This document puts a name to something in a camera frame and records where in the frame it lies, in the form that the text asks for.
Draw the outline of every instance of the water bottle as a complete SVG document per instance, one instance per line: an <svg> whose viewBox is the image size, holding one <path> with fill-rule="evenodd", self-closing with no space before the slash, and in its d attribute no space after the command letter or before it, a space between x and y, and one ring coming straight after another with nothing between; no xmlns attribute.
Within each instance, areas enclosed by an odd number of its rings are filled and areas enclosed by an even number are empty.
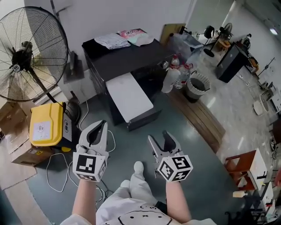
<svg viewBox="0 0 281 225"><path fill-rule="evenodd" d="M163 93L169 93L173 89L175 81L179 76L180 76L180 71L176 68L176 66L171 65L164 79L163 88L161 91Z"/></svg>
<svg viewBox="0 0 281 225"><path fill-rule="evenodd" d="M172 62L171 64L177 69L180 66L180 60L178 58L178 56L175 54L173 56Z"/></svg>
<svg viewBox="0 0 281 225"><path fill-rule="evenodd" d="M188 63L179 67L180 75L174 84L176 89L181 89L186 84L186 81L191 74L191 68L193 68L193 65Z"/></svg>

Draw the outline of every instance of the cardboard box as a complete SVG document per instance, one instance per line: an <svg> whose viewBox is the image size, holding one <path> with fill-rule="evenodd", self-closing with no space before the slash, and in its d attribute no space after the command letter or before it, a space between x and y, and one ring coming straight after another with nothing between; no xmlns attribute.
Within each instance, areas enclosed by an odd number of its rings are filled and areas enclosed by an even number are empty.
<svg viewBox="0 0 281 225"><path fill-rule="evenodd" d="M8 102L8 100L0 97L0 121L14 108L16 102Z"/></svg>
<svg viewBox="0 0 281 225"><path fill-rule="evenodd" d="M5 135L2 142L8 153L11 154L27 140L29 140L29 125L27 119L25 119L14 127L12 133Z"/></svg>
<svg viewBox="0 0 281 225"><path fill-rule="evenodd" d="M14 131L14 127L26 119L23 110L16 105L1 121L0 128L4 134L9 134Z"/></svg>
<svg viewBox="0 0 281 225"><path fill-rule="evenodd" d="M10 156L12 163L33 167L48 159L52 154L53 150L50 147L35 147L27 140Z"/></svg>
<svg viewBox="0 0 281 225"><path fill-rule="evenodd" d="M31 108L36 107L33 102L19 102L11 105L10 102L6 102L3 106L3 112L11 110L5 115L2 116L0 120L0 129L4 134L9 134L14 132L15 126L27 119L28 125L30 125L31 120Z"/></svg>

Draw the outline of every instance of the trash can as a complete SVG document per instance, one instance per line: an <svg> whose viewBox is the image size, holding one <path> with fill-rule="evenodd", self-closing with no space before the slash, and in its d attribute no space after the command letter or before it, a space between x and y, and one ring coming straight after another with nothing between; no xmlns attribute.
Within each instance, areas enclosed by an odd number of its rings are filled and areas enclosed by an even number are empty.
<svg viewBox="0 0 281 225"><path fill-rule="evenodd" d="M63 152L76 150L81 132L64 111L63 102L31 109L29 139L34 146L50 146Z"/></svg>
<svg viewBox="0 0 281 225"><path fill-rule="evenodd" d="M197 71L192 72L186 83L186 97L190 102L196 102L210 89L209 79Z"/></svg>

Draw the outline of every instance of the black and white marker cube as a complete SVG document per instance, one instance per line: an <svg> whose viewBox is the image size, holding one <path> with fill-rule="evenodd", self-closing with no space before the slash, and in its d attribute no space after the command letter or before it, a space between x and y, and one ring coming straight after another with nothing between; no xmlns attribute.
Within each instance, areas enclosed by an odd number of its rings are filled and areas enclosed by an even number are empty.
<svg viewBox="0 0 281 225"><path fill-rule="evenodd" d="M101 177L106 169L107 162L105 156L95 156L90 154L73 153L73 173L79 178L88 181L101 181Z"/></svg>
<svg viewBox="0 0 281 225"><path fill-rule="evenodd" d="M164 157L158 167L158 171L168 182L183 181L192 170L193 166L187 155Z"/></svg>

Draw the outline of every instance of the red chair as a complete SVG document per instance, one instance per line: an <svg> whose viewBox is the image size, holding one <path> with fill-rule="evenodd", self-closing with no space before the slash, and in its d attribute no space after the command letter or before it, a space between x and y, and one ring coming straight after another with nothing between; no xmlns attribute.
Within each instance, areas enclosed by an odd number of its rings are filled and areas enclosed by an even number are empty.
<svg viewBox="0 0 281 225"><path fill-rule="evenodd" d="M281 187L281 169L273 170L273 171L277 171L277 173L275 177L272 177L274 179L272 182L274 183L275 186Z"/></svg>

